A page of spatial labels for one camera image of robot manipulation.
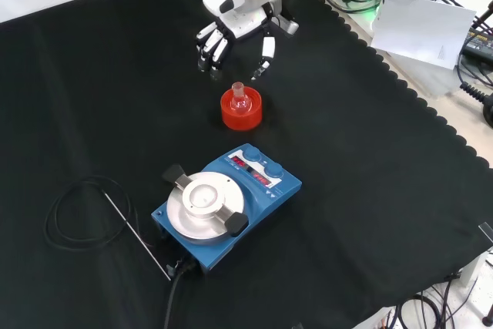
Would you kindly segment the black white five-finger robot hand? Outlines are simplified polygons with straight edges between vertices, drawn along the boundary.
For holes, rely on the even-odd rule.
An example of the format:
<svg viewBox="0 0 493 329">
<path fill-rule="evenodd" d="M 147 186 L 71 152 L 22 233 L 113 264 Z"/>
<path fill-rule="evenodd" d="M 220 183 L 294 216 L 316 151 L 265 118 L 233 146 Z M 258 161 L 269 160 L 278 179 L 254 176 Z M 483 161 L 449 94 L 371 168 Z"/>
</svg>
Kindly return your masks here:
<svg viewBox="0 0 493 329">
<path fill-rule="evenodd" d="M 203 0 L 214 21 L 196 35 L 198 68 L 219 79 L 226 57 L 234 43 L 263 33 L 262 53 L 252 80 L 258 79 L 270 67 L 276 50 L 270 20 L 280 16 L 281 0 Z"/>
</svg>

